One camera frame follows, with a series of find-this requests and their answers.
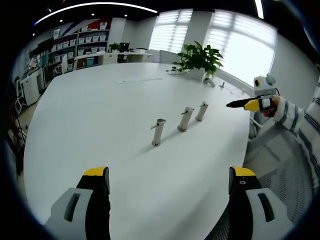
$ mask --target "window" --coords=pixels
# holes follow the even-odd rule
[[[192,9],[183,9],[160,13],[153,28],[149,49],[181,52],[192,12]]]
[[[239,13],[216,10],[205,41],[223,55],[221,69],[253,86],[271,68],[277,43],[272,26]]]

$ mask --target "white cabinet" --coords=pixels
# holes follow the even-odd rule
[[[142,62],[143,63],[152,63],[154,60],[154,56],[152,55],[143,55]]]
[[[103,65],[105,64],[116,64],[118,62],[118,54],[104,54],[103,55]]]

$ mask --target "green leaves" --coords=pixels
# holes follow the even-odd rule
[[[200,43],[198,43],[197,41],[194,41],[196,46],[198,47],[198,49],[202,49],[202,45]]]
[[[217,71],[217,67],[223,67],[219,61],[220,59],[223,59],[223,56],[218,49],[211,48],[210,45],[203,48],[199,42],[194,42],[195,45],[185,44],[183,46],[186,53],[178,53],[180,62],[172,63],[176,65],[172,67],[172,72],[182,73],[192,69],[203,68],[207,75],[213,75]]]

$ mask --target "person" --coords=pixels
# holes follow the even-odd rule
[[[271,107],[263,112],[286,129],[293,132],[308,158],[312,174],[313,192],[316,193],[320,181],[320,77],[312,102],[305,111],[282,96],[273,96]]]

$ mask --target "white wall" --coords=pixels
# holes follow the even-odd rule
[[[308,108],[320,73],[299,48],[279,34],[270,72],[284,98],[300,108]]]
[[[212,16],[213,12],[211,11],[194,11],[183,44],[195,44],[195,41],[197,41],[203,45]]]
[[[107,42],[107,48],[110,44],[120,43],[122,41],[122,36],[124,34],[126,19],[120,17],[113,17],[111,21],[111,27]]]
[[[131,48],[131,49],[133,48],[132,44],[135,40],[137,25],[138,25],[138,22],[136,22],[136,21],[127,20],[125,22],[121,42],[129,43],[130,44],[129,48]]]
[[[130,48],[148,49],[157,17],[150,17],[137,23],[135,37]]]

